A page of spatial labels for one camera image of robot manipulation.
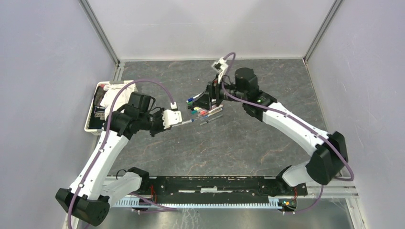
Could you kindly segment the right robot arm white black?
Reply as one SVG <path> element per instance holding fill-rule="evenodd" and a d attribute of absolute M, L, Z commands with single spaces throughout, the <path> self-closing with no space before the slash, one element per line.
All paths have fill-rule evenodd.
<path fill-rule="evenodd" d="M 294 115 L 282 103 L 260 90 L 258 78 L 251 68 L 239 68 L 234 83 L 225 83 L 218 73 L 205 90 L 192 100 L 194 107 L 205 110 L 222 101 L 241 102 L 245 112 L 260 122 L 270 125 L 294 140 L 309 155 L 307 162 L 288 166 L 277 176 L 276 189 L 287 195 L 295 186 L 310 181 L 327 185 L 348 167 L 348 154 L 344 136 L 320 130 Z"/>

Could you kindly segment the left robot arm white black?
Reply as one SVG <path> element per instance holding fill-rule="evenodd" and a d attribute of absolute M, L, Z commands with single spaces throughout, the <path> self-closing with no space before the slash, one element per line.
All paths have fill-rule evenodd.
<path fill-rule="evenodd" d="M 150 105 L 155 101 L 150 95 L 133 92 L 126 104 L 109 113 L 101 141 L 79 176 L 69 188 L 60 188 L 56 192 L 55 198 L 68 214 L 68 221 L 76 217 L 96 227 L 124 196 L 132 191 L 141 195 L 149 191 L 148 172 L 136 168 L 129 169 L 107 187 L 103 183 L 117 156 L 134 134 L 144 130 L 155 136 L 182 121 L 176 103 L 171 103 L 170 109 L 151 109 Z"/>

